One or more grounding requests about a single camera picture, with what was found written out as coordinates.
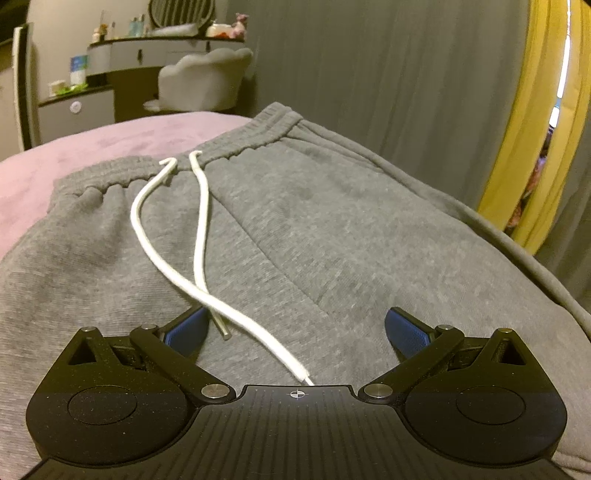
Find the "circular pad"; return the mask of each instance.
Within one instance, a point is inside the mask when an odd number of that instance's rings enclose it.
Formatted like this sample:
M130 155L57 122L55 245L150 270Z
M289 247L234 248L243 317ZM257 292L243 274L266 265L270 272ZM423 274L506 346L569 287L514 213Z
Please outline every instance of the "circular pad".
M70 415L88 425L108 425L129 417L138 405L126 388L101 385L83 390L70 400Z
M457 395L456 405L465 417L486 425L509 423L525 411L525 403L518 394L491 385L465 389Z

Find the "round knob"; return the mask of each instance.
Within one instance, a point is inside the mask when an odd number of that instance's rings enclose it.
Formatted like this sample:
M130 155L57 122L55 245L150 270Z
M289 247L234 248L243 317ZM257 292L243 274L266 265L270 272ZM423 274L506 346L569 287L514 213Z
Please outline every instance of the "round knob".
M82 110L82 103L80 103L78 100L72 102L72 104L70 105L70 112L76 115L77 113L80 113L80 110Z

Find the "ribbed black surface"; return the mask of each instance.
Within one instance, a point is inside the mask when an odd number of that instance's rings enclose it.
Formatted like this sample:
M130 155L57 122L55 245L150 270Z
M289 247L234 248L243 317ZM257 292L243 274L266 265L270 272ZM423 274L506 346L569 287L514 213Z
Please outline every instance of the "ribbed black surface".
M305 395L294 398L291 394L296 391ZM26 478L558 480L569 477L546 460L509 469L485 469L442 458L418 443L391 407L362 403L347 387L250 386L231 404L203 408L177 443L152 458L110 469L82 469L50 460Z

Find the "crosshair marking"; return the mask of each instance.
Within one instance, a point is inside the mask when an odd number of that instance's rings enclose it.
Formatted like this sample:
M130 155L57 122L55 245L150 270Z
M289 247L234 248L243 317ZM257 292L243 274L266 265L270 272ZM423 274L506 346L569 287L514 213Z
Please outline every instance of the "crosshair marking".
M294 390L293 392L288 394L292 398L303 398L307 393L302 392L302 390Z

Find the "blue grip pad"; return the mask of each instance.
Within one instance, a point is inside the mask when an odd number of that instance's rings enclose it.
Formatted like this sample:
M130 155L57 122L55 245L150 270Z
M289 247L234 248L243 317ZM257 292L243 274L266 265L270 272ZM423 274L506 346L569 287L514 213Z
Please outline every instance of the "blue grip pad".
M199 309L164 336L164 343L183 356L190 356L201 347L209 330L206 308Z
M431 343L428 333L423 332L395 310L390 310L386 314L384 323L388 340L405 358L413 356Z

